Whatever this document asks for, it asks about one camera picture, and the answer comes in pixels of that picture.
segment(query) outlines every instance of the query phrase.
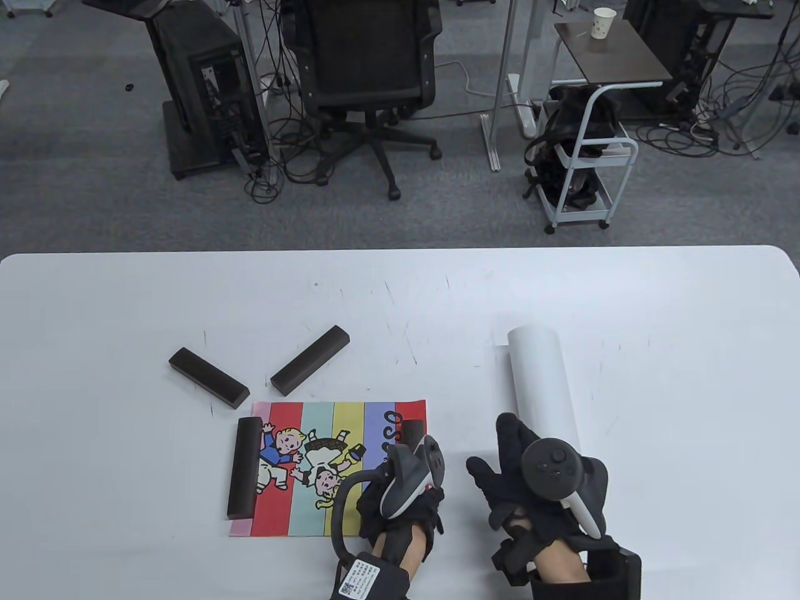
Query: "red stripe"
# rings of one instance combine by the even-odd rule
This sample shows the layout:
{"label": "red stripe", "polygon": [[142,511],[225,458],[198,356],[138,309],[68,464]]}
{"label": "red stripe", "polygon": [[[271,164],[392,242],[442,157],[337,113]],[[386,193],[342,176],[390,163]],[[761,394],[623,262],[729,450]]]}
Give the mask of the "red stripe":
{"label": "red stripe", "polygon": [[[270,423],[275,425],[275,431],[287,427],[297,427],[302,424],[302,402],[276,402],[270,412]],[[253,538],[275,538],[289,535],[289,521],[292,511],[292,494],[294,493],[294,478],[289,477],[289,488],[278,490],[274,484],[269,484],[264,492],[258,496],[255,503],[255,517],[250,536]]]}
{"label": "red stripe", "polygon": [[402,415],[403,421],[424,421],[425,433],[428,432],[428,418],[425,412],[425,401],[419,400],[417,402],[398,402],[395,409]]}

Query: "yellow stripe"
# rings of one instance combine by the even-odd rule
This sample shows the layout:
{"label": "yellow stripe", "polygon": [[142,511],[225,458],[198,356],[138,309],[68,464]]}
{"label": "yellow stripe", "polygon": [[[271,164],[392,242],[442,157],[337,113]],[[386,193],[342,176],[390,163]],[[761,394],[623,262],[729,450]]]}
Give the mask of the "yellow stripe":
{"label": "yellow stripe", "polygon": [[[336,402],[334,408],[334,428],[333,436],[336,437],[340,431],[347,430],[350,435],[347,436],[347,445],[352,448],[356,444],[364,443],[364,403],[363,402]],[[362,464],[356,463],[348,470],[342,473],[343,477],[360,471]],[[344,535],[356,536],[358,535],[358,527],[361,524],[361,518],[358,516],[358,511],[355,508],[356,501],[361,497],[361,486],[356,486],[350,490],[347,496],[347,503],[345,504],[345,522],[344,522]],[[326,509],[325,515],[325,535],[330,536],[330,508]]]}

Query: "black bag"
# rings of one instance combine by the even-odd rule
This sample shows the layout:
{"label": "black bag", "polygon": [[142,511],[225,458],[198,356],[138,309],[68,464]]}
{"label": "black bag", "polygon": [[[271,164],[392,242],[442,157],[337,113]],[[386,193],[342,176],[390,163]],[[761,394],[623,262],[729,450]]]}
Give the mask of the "black bag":
{"label": "black bag", "polygon": [[[534,138],[525,148],[525,162],[528,165],[532,165],[527,158],[528,153],[543,142],[546,145],[561,144],[564,151],[572,155],[575,140],[581,129],[583,113],[586,112],[586,104],[596,90],[597,86],[557,86],[550,90],[550,97],[558,101],[558,107],[547,121],[547,127],[542,134]],[[617,134],[618,128],[617,103],[605,95],[600,96],[592,106],[583,137],[612,138]],[[604,145],[584,146],[581,148],[580,156],[597,158],[602,156],[605,148]]]}
{"label": "black bag", "polygon": [[[536,185],[539,184],[542,186],[547,201],[553,205],[553,208],[557,208],[558,198],[561,196],[561,189],[564,187],[566,169],[555,153],[555,148],[549,145],[539,148],[530,165],[536,169],[536,177],[530,172],[530,169],[525,169],[525,177],[528,180],[529,187],[522,197],[528,199]],[[570,187],[566,192],[564,204],[578,210],[586,210],[590,205],[594,204],[597,190],[598,176],[594,169],[576,170],[572,174],[572,181],[570,181]]]}
{"label": "black bag", "polygon": [[[529,183],[528,191],[522,197],[529,198],[536,185],[541,185],[547,201],[557,207],[558,198],[566,179],[566,169],[555,151],[555,145],[561,144],[564,151],[571,156],[575,148],[575,140],[581,129],[581,120],[586,111],[589,98],[596,91],[596,86],[558,86],[550,91],[550,97],[558,100],[558,107],[547,121],[547,127],[541,135],[533,139],[525,148],[525,163],[536,169],[536,177],[530,169],[525,176]],[[604,95],[600,96],[592,107],[589,122],[586,125],[584,138],[612,138],[617,134],[617,105]],[[536,146],[541,147],[536,155],[528,158],[528,153]],[[580,156],[597,158],[602,156],[607,145],[583,146]],[[598,177],[594,169],[580,169],[573,173],[570,187],[566,193],[565,204],[579,210],[585,210],[594,203],[598,190]]]}

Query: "colorful poster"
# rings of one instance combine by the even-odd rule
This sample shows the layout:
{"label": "colorful poster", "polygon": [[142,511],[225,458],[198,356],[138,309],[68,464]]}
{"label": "colorful poster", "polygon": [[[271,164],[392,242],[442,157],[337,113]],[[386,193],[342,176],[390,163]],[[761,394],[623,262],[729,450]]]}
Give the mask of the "colorful poster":
{"label": "colorful poster", "polygon": [[[256,402],[253,416],[264,421],[255,516],[234,521],[234,537],[330,536],[340,481],[379,466],[404,420],[427,421],[424,400]],[[347,497],[344,535],[358,535],[360,495],[356,488]]]}

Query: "label sticker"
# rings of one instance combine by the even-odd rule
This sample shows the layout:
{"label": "label sticker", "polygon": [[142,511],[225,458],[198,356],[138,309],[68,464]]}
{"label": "label sticker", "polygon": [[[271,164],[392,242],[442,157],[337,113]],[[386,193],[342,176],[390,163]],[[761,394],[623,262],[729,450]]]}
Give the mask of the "label sticker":
{"label": "label sticker", "polygon": [[339,593],[352,600],[365,600],[370,595],[372,584],[380,572],[381,570],[375,565],[357,560],[339,586]]}

